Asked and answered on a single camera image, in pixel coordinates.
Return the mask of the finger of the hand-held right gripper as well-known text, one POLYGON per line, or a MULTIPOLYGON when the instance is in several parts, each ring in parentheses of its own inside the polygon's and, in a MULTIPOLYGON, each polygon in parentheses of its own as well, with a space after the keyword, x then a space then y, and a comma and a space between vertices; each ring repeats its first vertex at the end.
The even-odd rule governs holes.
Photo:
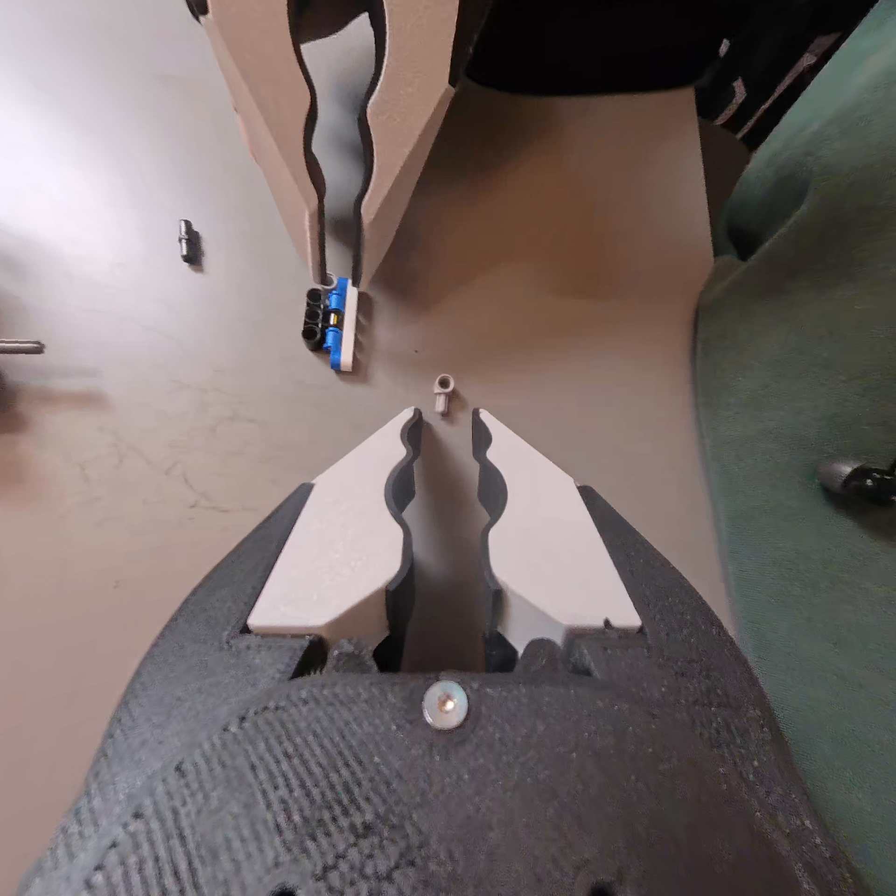
POLYGON ((202 16, 241 132, 314 282, 326 278, 325 182, 312 142, 315 90, 287 1, 209 1, 202 16))
POLYGON ((359 119, 364 185, 353 275, 370 287, 454 96, 457 1, 371 2, 375 74, 359 119))

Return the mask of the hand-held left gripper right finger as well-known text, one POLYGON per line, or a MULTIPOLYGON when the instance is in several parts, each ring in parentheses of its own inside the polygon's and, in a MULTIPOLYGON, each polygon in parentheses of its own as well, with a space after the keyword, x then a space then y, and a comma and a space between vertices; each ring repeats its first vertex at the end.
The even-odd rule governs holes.
POLYGON ((643 621, 576 481, 486 409, 472 412, 488 639, 517 655, 643 621))

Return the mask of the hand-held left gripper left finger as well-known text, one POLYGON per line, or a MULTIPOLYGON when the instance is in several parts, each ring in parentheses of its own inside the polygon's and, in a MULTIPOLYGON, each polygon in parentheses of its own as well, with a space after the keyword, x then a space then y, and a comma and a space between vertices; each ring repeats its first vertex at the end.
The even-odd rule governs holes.
POLYGON ((405 640, 415 602, 404 518, 416 496, 423 417, 403 409, 310 483, 247 626, 256 635, 405 640))

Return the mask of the white four-hole lego beam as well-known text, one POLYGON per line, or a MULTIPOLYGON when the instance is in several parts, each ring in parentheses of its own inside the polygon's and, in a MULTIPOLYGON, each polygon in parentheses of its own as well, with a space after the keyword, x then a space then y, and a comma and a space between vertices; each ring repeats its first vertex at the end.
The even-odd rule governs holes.
POLYGON ((342 343, 340 372, 351 373, 354 367, 357 340, 357 310, 359 293, 351 280, 346 280, 345 303, 342 318, 342 343))

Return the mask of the black lego cross connector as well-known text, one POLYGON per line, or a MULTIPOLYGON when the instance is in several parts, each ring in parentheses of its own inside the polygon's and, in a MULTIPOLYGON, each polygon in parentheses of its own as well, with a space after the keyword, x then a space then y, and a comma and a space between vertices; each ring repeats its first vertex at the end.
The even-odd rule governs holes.
POLYGON ((308 289, 301 338, 312 352, 322 350, 329 326, 329 294, 318 286, 308 289))

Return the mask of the partly built lego car chassis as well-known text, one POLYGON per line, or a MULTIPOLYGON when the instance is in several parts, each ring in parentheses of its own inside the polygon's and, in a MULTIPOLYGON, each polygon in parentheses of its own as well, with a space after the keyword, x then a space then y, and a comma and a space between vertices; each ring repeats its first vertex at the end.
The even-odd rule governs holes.
POLYGON ((46 345, 40 341, 1 340, 1 415, 6 414, 13 403, 13 387, 8 383, 5 373, 4 358, 12 356, 41 356, 46 352, 46 345))

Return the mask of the black hoodie drawstring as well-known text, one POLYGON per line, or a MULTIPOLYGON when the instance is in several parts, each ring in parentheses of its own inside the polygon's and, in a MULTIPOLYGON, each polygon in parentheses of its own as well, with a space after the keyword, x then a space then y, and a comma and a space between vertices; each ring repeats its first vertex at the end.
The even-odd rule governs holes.
POLYGON ((835 458, 815 468, 815 478, 830 495, 888 506, 895 503, 895 461, 886 467, 835 458))

